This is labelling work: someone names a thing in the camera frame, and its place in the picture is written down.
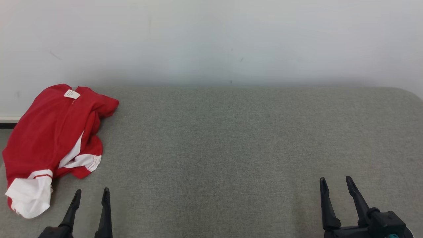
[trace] red garment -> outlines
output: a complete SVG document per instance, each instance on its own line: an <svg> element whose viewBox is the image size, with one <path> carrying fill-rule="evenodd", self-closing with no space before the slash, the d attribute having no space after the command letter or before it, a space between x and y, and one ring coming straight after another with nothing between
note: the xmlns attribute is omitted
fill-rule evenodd
<svg viewBox="0 0 423 238"><path fill-rule="evenodd" d="M43 213L52 178L94 171L103 147L96 135L100 118L113 115L119 101L78 87L77 99L64 97L66 84L41 92L14 128L3 151L9 207L25 218Z"/></svg>

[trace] white cuff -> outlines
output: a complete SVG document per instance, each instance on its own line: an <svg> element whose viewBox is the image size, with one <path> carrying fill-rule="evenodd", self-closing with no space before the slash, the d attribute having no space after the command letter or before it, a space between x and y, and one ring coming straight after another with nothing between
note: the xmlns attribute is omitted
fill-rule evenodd
<svg viewBox="0 0 423 238"><path fill-rule="evenodd" d="M27 179L13 180L6 191L6 195L12 199L12 210L25 218L34 218L47 210L50 207L50 197L53 192L50 176L44 174L35 178L30 176Z"/></svg>

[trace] red fabric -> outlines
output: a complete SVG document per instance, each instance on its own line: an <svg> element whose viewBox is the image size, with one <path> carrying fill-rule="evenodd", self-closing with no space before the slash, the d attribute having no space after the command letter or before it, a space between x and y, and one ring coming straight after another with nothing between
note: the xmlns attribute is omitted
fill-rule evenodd
<svg viewBox="0 0 423 238"><path fill-rule="evenodd" d="M103 147L96 135L100 118L113 115L119 101L87 87L75 90L81 95L77 99L64 97L69 89L59 84L43 90L13 129L3 150L8 188L15 178L28 178L38 170L50 169L53 178L70 172L77 178L90 174L85 166L58 169L60 160L82 132L80 154L101 155Z"/></svg>

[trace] gray floor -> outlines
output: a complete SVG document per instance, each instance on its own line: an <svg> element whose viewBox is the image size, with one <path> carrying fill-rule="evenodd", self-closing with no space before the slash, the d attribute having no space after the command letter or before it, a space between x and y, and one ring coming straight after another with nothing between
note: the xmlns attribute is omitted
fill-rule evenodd
<svg viewBox="0 0 423 238"><path fill-rule="evenodd" d="M7 140L9 139L10 133L12 133L12 129L0 129L0 151L3 151L7 145ZM0 167L3 166L3 156L0 153Z"/></svg>

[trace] black strip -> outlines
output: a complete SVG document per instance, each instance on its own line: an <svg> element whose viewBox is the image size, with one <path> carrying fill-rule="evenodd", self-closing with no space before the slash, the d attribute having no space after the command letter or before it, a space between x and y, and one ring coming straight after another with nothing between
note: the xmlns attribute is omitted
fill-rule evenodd
<svg viewBox="0 0 423 238"><path fill-rule="evenodd" d="M16 123L0 123L0 129L13 129Z"/></svg>

